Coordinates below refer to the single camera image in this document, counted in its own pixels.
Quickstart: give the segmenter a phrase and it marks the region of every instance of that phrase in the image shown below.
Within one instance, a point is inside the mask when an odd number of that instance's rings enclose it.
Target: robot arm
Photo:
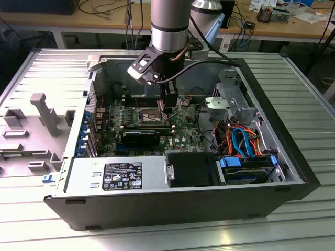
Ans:
[[[216,21],[223,15],[219,0],[193,1],[151,1],[152,46],[147,48],[128,69],[128,73],[142,84],[163,82],[160,84],[159,107],[164,113],[170,113],[178,99],[175,79],[168,82],[164,80],[173,78],[184,68],[185,53],[188,50],[203,49],[202,43],[196,37],[189,38],[191,13],[193,23],[191,22],[190,29],[195,36],[201,36],[202,39],[205,38],[202,34],[208,35]],[[194,20],[201,24],[200,28],[194,27]]]

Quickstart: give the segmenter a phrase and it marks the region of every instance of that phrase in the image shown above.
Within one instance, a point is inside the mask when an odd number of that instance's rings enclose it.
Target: green circuit board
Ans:
[[[195,105],[187,107],[179,107],[176,109],[176,115],[171,117],[169,125],[175,125],[174,133],[171,136],[161,136],[160,143],[156,147],[137,148],[131,150],[120,150],[122,146],[120,126],[122,123],[137,126],[140,124],[139,111],[137,108],[123,108],[118,103],[114,107],[110,107],[109,123],[112,127],[108,130],[99,131],[102,147],[100,149],[100,157],[111,156],[150,156],[164,155],[166,151],[181,151],[181,152],[203,152],[204,145],[197,126],[194,123]]]

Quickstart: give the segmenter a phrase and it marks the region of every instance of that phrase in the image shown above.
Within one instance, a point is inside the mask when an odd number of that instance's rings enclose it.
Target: warning label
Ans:
[[[105,191],[142,188],[142,163],[105,164],[103,186]]]

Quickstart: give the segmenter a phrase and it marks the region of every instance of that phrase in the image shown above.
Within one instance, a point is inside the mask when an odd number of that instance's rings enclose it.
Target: motherboard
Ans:
[[[150,156],[168,152],[203,152],[195,124],[197,104],[179,100],[168,117],[157,106],[130,106],[114,100],[95,115],[99,156]]]

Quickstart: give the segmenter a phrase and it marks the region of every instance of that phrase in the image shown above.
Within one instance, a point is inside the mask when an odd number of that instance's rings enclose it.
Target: lab floor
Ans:
[[[22,38],[38,35],[37,32],[18,31]],[[6,32],[7,41],[0,43],[0,92],[2,92],[14,74],[17,72],[26,56],[29,54],[29,49],[20,46],[20,39],[13,32]],[[98,49],[96,37],[94,34],[78,33],[80,43],[75,43],[73,37],[67,37],[66,42],[70,49]],[[121,43],[124,42],[124,35],[109,35],[101,34],[100,49],[121,49]],[[38,40],[29,41],[28,44],[34,47]],[[252,41],[248,52],[257,52],[259,49],[259,41]],[[41,41],[44,48],[56,48],[54,43],[47,44],[44,40]],[[262,42],[260,51],[262,52],[278,52],[279,42]],[[214,46],[219,47],[220,41],[217,39]],[[290,42],[282,46],[280,52],[286,53],[293,62],[302,70],[313,52],[314,44],[311,43],[296,43]],[[328,48],[322,57],[310,71],[308,78],[318,88],[321,93],[326,91],[326,88],[321,84],[322,78],[335,78],[335,50]]]

